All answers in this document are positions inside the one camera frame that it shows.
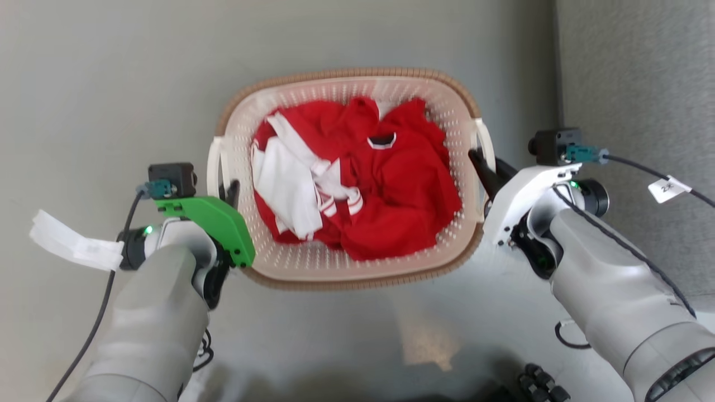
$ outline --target floor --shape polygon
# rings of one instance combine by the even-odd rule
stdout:
[[[107,275],[35,246],[26,234],[36,211],[113,239],[147,165],[190,161],[205,177],[217,117],[239,88],[325,68],[441,69],[474,94],[497,154],[517,167],[531,163],[528,138],[556,123],[550,1],[180,3],[3,2],[4,400],[49,393]],[[140,205],[135,222],[158,221]],[[116,289],[130,277],[120,273]],[[566,317],[519,253],[488,245],[445,277],[379,290],[286,293],[236,274],[212,314],[216,361],[182,400],[466,398],[533,361],[578,401],[630,401],[594,352],[558,343],[553,326]]]

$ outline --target laundry basket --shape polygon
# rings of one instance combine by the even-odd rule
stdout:
[[[347,103],[367,96],[378,103],[399,104],[413,97],[427,102],[428,118],[447,134],[450,173],[462,209],[438,236],[437,245],[400,258],[354,261],[343,251],[320,242],[276,243],[256,208],[250,162],[253,135],[277,107],[317,99]],[[208,158],[209,195],[219,195],[221,182],[240,181],[237,209],[256,248],[252,267],[240,268],[256,282],[291,290],[342,290],[397,285],[434,278],[461,266],[482,236],[486,194],[468,157],[481,147],[495,167],[491,139],[479,107],[466,88],[431,69],[339,69],[268,79],[240,91],[226,107]]]

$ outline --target basket rim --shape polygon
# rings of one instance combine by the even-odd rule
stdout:
[[[293,74],[283,77],[275,77],[264,79],[261,82],[242,88],[236,93],[224,108],[219,122],[216,126],[216,137],[226,135],[226,127],[231,118],[231,114],[236,107],[254,92],[261,89],[278,87],[286,84],[295,84],[298,82],[315,81],[319,79],[334,79],[334,78],[351,78],[351,77],[406,77],[406,78],[424,78],[432,79],[450,87],[464,101],[469,111],[469,115],[473,119],[482,117],[479,105],[471,93],[456,79],[435,69],[414,69],[404,67],[377,67],[377,68],[358,68],[358,69],[332,69],[320,72],[310,72],[302,74]]]
[[[404,67],[376,67],[376,68],[354,68],[354,69],[331,69],[320,72],[309,72],[293,74],[283,77],[265,79],[261,82],[242,88],[236,93],[224,108],[218,125],[216,126],[216,137],[223,137],[226,134],[229,119],[236,107],[251,94],[262,89],[278,87],[286,84],[298,82],[316,81],[321,79],[351,78],[351,77],[405,77],[431,79],[447,85],[455,91],[464,101],[470,116],[473,119],[481,118],[481,111],[476,100],[471,93],[458,80],[435,69],[404,68]],[[375,279],[362,280],[340,280],[340,281],[289,281],[269,278],[253,268],[239,268],[248,278],[254,282],[268,288],[280,290],[303,290],[303,291],[331,291],[331,290],[359,290],[368,288],[381,288],[392,285],[402,285],[420,280],[428,280],[445,275],[464,265],[474,254],[479,245],[483,231],[483,223],[477,222],[474,233],[462,252],[454,259],[435,268],[422,270],[416,273],[394,275]]]

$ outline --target label tag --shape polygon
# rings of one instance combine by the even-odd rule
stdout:
[[[686,186],[685,184],[678,181],[675,177],[669,175],[667,180],[660,179],[657,182],[649,185],[648,190],[653,195],[653,198],[655,198],[659,204],[662,204],[665,201],[674,198],[678,194],[681,194],[682,192],[690,192],[692,188]]]
[[[88,239],[43,210],[32,221],[30,238],[52,254],[105,271],[117,270],[122,263],[124,242]]]

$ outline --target black cable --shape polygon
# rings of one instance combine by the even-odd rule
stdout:
[[[603,158],[612,160],[614,162],[622,163],[624,165],[635,167],[636,169],[640,169],[646,173],[650,173],[651,175],[653,175],[657,178],[663,179],[663,180],[668,180],[670,178],[670,177],[664,175],[663,173],[658,172],[657,170],[653,170],[650,167],[643,166],[640,163],[633,162],[632,160],[628,160],[628,159],[625,159],[622,157],[617,157],[617,156],[613,156],[613,155],[603,155]],[[713,201],[711,198],[706,197],[705,195],[703,195],[703,193],[699,192],[698,190],[691,188],[690,194],[692,194],[695,197],[698,197],[699,199],[703,200],[706,204],[715,208],[715,201]]]
[[[196,373],[202,368],[208,366],[208,364],[211,363],[212,360],[214,360],[214,350],[211,349],[211,333],[209,332],[209,328],[206,328],[205,333],[206,337],[208,338],[208,341],[205,341],[203,339],[201,340],[203,351],[201,352],[199,357],[202,357],[206,353],[209,354],[209,357],[207,357],[206,360],[200,363],[198,366],[194,367],[193,373]]]
[[[585,349],[591,349],[591,345],[586,343],[584,345],[576,345],[575,343],[568,342],[566,339],[563,339],[563,336],[561,336],[561,321],[556,323],[556,327],[553,329],[554,332],[556,332],[556,338],[567,348],[571,349],[579,349],[579,350],[585,350]]]
[[[641,254],[638,250],[635,248],[631,247],[627,242],[624,242],[621,240],[617,235],[614,235],[610,230],[607,230],[603,226],[599,225],[591,216],[589,216],[587,213],[582,211],[580,208],[576,207],[566,196],[561,194],[556,187],[553,188],[553,191],[558,195],[559,198],[561,198],[562,201],[564,201],[578,216],[582,217],[583,219],[586,220],[586,222],[592,224],[596,228],[598,228],[604,235],[607,237],[611,238],[613,241],[618,243],[621,247],[625,248],[626,250],[630,251],[631,254],[633,254],[634,257],[638,258],[640,261],[643,261],[648,265],[648,267],[655,272],[656,274],[660,275],[661,279],[670,286],[673,289],[673,293],[675,293],[675,296],[677,296],[682,302],[685,308],[690,312],[690,314],[693,317],[695,316],[695,310],[690,306],[690,303],[688,303],[688,300],[685,299],[685,295],[678,289],[678,286],[670,279],[668,276],[660,269],[658,268],[652,261],[650,261],[645,255]]]
[[[127,221],[124,223],[124,251],[122,253],[123,255],[127,254],[127,242],[129,240],[129,226],[132,223],[132,218],[134,217],[134,211],[137,210],[137,204],[139,204],[139,200],[142,198],[143,193],[144,193],[143,191],[140,191],[137,193],[137,196],[134,199],[134,202],[132,203],[132,207],[129,209],[129,215],[127,215]],[[112,285],[114,284],[114,275],[115,275],[114,271],[109,271],[109,278],[107,278],[107,288],[104,289],[104,297],[102,298],[102,305],[99,306],[99,312],[97,313],[97,319],[94,320],[94,325],[92,326],[92,330],[89,331],[87,340],[84,341],[84,345],[82,345],[82,349],[79,350],[79,353],[74,358],[74,361],[72,361],[72,364],[69,365],[69,367],[67,368],[67,371],[64,372],[64,375],[62,376],[62,378],[60,378],[59,382],[52,390],[52,393],[49,394],[46,402],[52,402],[54,397],[57,396],[57,393],[59,392],[60,389],[62,389],[62,386],[69,378],[69,375],[72,374],[72,371],[74,371],[74,369],[77,367],[77,364],[79,364],[79,361],[82,360],[82,357],[87,352],[87,349],[89,349],[89,345],[92,343],[94,336],[97,334],[97,330],[99,329],[99,324],[102,322],[102,318],[104,317],[104,311],[107,309],[107,304],[109,304],[109,295],[112,293]]]

